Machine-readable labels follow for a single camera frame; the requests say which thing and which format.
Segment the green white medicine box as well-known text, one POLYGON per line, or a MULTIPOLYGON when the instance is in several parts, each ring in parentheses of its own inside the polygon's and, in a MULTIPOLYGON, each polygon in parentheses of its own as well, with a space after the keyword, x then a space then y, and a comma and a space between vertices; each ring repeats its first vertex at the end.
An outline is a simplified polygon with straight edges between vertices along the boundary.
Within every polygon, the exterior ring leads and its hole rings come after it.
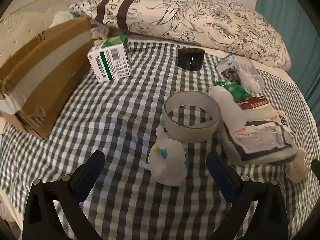
POLYGON ((126 35, 103 40, 92 47, 87 57, 99 83, 131 75, 130 45, 126 35))

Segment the black tape roll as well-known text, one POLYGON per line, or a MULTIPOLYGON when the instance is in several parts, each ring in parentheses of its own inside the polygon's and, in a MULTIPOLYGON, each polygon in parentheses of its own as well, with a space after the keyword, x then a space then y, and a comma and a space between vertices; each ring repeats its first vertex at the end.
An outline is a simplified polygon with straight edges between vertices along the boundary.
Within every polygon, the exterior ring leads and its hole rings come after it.
POLYGON ((198 71, 202 68, 205 51, 200 48, 180 48, 177 51, 176 64, 188 71, 198 71))

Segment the white printed plastic pouch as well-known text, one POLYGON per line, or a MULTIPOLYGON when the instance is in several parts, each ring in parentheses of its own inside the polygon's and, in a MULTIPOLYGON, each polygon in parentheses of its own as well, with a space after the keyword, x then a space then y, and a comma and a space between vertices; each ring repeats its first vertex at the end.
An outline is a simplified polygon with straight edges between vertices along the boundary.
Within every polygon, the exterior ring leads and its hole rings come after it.
POLYGON ((277 122, 251 121, 238 131, 223 124, 220 137, 227 159, 238 166, 277 166, 293 161, 298 152, 291 135, 277 122))

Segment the red white medicine box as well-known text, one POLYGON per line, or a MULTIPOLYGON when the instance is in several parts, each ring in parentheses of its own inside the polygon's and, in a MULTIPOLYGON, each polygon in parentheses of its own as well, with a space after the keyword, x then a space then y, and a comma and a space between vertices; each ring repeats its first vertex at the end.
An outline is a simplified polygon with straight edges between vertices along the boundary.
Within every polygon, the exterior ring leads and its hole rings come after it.
POLYGON ((275 121, 277 112, 264 96, 254 97, 237 104, 245 111, 248 121, 275 121))

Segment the white plastic bottle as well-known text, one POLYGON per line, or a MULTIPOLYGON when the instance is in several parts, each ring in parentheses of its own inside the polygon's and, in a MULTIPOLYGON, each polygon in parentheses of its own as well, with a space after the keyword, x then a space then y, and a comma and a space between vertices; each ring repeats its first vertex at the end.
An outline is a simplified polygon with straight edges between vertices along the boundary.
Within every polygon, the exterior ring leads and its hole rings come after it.
POLYGON ((220 107, 221 118, 229 130, 237 131, 245 126, 246 114, 227 89, 222 86, 213 86, 208 90, 208 95, 220 107))

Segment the white plush toy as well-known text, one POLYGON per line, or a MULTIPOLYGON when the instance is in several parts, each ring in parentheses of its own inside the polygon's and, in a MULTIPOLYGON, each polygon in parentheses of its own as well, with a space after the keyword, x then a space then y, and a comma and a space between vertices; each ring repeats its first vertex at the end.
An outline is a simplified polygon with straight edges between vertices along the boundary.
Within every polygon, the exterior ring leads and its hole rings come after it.
POLYGON ((156 128, 156 142, 144 168, 151 172, 156 182, 166 186, 179 187, 188 175, 189 164, 182 144, 170 139, 161 126, 156 128))

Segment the green snack packet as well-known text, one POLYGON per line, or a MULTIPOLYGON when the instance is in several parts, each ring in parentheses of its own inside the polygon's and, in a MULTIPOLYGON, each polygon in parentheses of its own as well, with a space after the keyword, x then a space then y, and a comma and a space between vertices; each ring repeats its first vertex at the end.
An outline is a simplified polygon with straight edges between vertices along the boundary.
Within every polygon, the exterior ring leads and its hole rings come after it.
POLYGON ((242 101, 252 98, 251 94, 246 92, 237 82, 217 81, 215 84, 228 90, 232 94, 234 101, 242 101))

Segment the brown cardboard box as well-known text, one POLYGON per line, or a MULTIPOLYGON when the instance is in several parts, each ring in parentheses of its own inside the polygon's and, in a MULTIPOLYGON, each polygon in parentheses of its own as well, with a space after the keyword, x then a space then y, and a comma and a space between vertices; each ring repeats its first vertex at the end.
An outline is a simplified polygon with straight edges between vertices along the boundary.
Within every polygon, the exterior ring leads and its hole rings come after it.
POLYGON ((78 17, 39 33, 1 66, 1 114, 46 140, 65 103, 88 72, 91 23, 78 17))

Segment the checkered gingham cloth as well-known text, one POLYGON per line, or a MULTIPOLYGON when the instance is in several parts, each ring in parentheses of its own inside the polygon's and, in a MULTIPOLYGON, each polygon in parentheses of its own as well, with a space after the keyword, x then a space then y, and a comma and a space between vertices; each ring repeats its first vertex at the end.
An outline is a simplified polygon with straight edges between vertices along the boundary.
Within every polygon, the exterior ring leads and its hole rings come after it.
POLYGON ((58 180, 101 150, 104 169, 81 208, 103 239, 207 239, 231 208, 206 169, 207 153, 221 151, 218 135, 185 145, 189 174, 181 187, 156 183, 143 165, 165 100, 183 90, 207 92, 223 78, 215 69, 221 57, 210 52, 201 70, 189 72, 175 64, 177 44, 130 47, 131 76, 99 83, 88 71, 47 140, 5 125, 1 192, 22 217, 34 179, 58 180))

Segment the clear plastic bag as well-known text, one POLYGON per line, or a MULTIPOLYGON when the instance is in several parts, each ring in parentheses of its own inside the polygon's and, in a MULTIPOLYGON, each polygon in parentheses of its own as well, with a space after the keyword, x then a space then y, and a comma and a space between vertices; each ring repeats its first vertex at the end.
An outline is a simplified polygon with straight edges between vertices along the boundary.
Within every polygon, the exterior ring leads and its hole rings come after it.
POLYGON ((249 94, 259 94, 265 88, 264 81, 253 63, 247 58, 237 58, 234 65, 242 88, 249 94))

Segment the blue white tissue pack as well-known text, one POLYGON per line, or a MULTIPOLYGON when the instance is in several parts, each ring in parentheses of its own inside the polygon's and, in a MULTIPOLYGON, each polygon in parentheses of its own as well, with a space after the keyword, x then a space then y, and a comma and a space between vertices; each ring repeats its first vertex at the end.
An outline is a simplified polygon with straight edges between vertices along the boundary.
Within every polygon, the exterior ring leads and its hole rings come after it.
POLYGON ((225 56, 223 59, 221 59, 217 66, 216 66, 216 70, 219 73, 224 72, 225 70, 232 68, 235 64, 235 55, 234 54, 229 54, 227 56, 225 56))

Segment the cream tufted headboard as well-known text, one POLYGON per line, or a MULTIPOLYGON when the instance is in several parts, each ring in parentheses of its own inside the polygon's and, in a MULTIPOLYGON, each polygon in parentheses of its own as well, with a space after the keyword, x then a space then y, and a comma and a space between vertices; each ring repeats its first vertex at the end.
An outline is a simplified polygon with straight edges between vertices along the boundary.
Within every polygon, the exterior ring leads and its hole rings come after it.
POLYGON ((1 22, 1 64, 39 33, 47 30, 57 12, 66 10, 66 5, 58 4, 45 12, 23 12, 5 18, 1 22))

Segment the mint green towel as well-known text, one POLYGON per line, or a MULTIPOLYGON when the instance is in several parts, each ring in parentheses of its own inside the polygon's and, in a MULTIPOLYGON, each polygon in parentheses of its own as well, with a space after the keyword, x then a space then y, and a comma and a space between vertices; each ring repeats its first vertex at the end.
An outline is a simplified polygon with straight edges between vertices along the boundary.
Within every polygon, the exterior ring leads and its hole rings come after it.
POLYGON ((75 19, 75 15, 73 15, 71 12, 58 11, 55 14, 53 21, 49 27, 52 28, 58 24, 61 24, 61 23, 67 22, 67 21, 71 21, 73 19, 75 19))

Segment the teal curtain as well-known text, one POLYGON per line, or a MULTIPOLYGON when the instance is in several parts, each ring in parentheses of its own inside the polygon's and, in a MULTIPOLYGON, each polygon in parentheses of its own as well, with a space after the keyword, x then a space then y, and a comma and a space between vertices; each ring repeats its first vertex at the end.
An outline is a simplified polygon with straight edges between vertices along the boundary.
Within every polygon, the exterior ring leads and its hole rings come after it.
POLYGON ((281 34, 292 61, 289 75, 319 114, 319 36, 296 0, 257 0, 256 11, 281 34))

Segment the floral folded duvet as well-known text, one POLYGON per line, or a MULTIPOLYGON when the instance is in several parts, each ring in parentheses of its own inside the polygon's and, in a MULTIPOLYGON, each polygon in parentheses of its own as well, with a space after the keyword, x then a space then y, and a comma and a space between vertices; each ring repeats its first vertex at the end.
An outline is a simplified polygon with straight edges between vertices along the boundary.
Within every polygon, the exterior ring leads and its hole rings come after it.
POLYGON ((281 35, 260 13, 230 0, 83 0, 70 11, 122 31, 291 68, 281 35))

